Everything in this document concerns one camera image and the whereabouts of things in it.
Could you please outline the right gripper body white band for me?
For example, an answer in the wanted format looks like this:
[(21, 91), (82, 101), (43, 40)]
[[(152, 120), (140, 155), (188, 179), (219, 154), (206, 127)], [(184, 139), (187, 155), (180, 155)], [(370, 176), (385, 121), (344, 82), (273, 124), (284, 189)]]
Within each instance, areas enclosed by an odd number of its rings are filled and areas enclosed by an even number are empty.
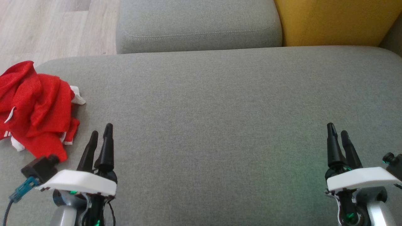
[(401, 185), (400, 179), (380, 166), (351, 169), (344, 164), (336, 164), (329, 168), (326, 176), (328, 192)]

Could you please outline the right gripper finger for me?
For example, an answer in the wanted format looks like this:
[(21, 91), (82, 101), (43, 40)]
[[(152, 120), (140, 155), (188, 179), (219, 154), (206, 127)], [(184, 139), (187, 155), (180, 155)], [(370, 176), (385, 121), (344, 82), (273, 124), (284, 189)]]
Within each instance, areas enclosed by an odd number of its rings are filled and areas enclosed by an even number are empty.
[(338, 142), (338, 133), (332, 122), (327, 124), (327, 134), (328, 167), (332, 168), (337, 165), (347, 165), (346, 158), (343, 156)]
[(351, 169), (363, 168), (360, 158), (356, 152), (353, 143), (350, 140), (350, 136), (346, 130), (341, 132), (342, 146), (346, 154), (347, 164)]

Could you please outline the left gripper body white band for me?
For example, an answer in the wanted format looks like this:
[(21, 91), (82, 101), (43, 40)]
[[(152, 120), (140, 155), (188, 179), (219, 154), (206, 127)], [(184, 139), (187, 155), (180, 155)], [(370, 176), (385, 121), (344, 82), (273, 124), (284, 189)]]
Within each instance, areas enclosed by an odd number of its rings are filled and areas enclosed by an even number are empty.
[(58, 189), (100, 194), (101, 196), (115, 196), (117, 184), (92, 173), (65, 169), (56, 173), (46, 183), (37, 186), (36, 189)]

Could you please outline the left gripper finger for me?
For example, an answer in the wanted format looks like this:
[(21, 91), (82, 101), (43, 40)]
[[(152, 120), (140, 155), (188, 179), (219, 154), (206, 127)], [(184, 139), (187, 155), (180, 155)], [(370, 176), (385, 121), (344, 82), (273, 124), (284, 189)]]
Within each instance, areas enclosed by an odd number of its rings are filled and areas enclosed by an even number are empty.
[(99, 133), (97, 131), (93, 131), (90, 137), (89, 142), (87, 143), (82, 157), (79, 161), (77, 171), (83, 172), (92, 172), (93, 168), (93, 161), (94, 161), (94, 154), (97, 148)]
[(102, 148), (94, 167), (101, 173), (109, 173), (114, 169), (113, 124), (108, 123), (106, 125), (102, 137)]

